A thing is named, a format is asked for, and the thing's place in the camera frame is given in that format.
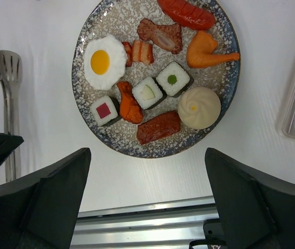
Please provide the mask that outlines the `toy orange fried chicken piece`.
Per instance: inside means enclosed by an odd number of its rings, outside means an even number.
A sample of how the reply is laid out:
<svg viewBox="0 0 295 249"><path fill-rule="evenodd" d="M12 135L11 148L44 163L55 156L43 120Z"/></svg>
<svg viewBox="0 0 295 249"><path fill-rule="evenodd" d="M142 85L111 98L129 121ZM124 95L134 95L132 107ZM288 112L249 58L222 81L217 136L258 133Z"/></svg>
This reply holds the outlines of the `toy orange fried chicken piece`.
<svg viewBox="0 0 295 249"><path fill-rule="evenodd" d="M120 116L127 122L140 124L143 121L143 112L132 94L131 84L120 81L117 86L121 93Z"/></svg>

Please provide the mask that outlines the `steel serving tongs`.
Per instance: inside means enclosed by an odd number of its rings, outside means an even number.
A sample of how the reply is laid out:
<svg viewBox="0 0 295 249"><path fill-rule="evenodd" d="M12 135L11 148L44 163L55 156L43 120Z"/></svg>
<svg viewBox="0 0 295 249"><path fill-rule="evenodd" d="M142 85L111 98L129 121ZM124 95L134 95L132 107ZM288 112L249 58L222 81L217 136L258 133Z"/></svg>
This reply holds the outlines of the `steel serving tongs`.
<svg viewBox="0 0 295 249"><path fill-rule="evenodd" d="M9 50L0 50L0 83L4 96L4 132L19 134L19 89L22 83L22 59ZM16 148L5 161L6 181L21 176L20 149Z"/></svg>

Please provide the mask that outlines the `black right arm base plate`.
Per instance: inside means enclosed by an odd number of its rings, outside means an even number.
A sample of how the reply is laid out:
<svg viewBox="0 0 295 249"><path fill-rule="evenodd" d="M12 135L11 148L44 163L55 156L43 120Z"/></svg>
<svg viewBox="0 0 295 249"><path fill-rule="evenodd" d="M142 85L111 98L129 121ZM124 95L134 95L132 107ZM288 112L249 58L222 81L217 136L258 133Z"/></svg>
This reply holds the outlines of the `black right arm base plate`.
<svg viewBox="0 0 295 249"><path fill-rule="evenodd" d="M189 249L207 248L224 249L227 248L221 222L219 219L210 219L203 224L204 239L193 240L189 243Z"/></svg>

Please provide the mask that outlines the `toy bacon slice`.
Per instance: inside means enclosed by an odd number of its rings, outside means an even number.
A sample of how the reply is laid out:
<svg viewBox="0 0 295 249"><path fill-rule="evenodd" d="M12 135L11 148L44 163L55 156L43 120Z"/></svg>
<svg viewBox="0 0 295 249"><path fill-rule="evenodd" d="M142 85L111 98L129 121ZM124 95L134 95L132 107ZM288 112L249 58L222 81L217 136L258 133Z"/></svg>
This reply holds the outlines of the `toy bacon slice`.
<svg viewBox="0 0 295 249"><path fill-rule="evenodd" d="M122 42L127 53L126 67L131 67L133 62L141 62L150 65L154 62L153 45L141 40L134 40L133 43Z"/></svg>

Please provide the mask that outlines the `sushi roll pink centre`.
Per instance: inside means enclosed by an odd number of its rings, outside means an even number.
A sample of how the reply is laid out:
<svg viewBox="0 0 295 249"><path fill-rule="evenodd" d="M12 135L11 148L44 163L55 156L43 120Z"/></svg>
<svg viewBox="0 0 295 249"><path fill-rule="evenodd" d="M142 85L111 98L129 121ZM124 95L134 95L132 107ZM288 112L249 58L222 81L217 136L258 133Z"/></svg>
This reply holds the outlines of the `sushi roll pink centre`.
<svg viewBox="0 0 295 249"><path fill-rule="evenodd" d="M121 119L119 114L119 102L112 96L105 95L90 106L94 120L100 127L113 125Z"/></svg>

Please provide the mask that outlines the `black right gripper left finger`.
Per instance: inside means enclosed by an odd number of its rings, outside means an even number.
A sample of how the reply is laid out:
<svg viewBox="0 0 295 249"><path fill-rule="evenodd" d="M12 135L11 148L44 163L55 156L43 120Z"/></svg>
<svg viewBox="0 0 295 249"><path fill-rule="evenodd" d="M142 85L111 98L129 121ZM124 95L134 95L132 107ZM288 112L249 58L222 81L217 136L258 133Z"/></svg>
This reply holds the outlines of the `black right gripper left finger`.
<svg viewBox="0 0 295 249"><path fill-rule="evenodd" d="M0 248L69 248L90 162L81 148L0 185Z"/></svg>

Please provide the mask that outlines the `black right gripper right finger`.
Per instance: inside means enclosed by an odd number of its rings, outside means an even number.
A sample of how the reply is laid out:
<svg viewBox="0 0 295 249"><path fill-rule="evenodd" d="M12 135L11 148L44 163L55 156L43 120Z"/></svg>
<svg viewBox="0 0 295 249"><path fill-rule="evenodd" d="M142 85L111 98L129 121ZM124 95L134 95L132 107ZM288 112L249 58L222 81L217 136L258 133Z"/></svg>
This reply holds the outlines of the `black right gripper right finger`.
<svg viewBox="0 0 295 249"><path fill-rule="evenodd" d="M228 248L295 248L295 184L214 148L205 165Z"/></svg>

